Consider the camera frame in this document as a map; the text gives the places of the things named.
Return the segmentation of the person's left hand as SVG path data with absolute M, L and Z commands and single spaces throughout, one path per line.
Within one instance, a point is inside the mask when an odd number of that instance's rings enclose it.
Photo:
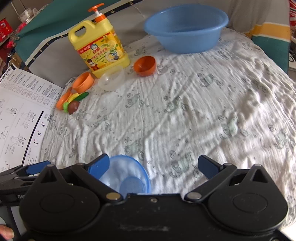
M 5 240 L 11 240 L 15 237 L 14 231 L 4 225 L 0 225 L 0 234 Z

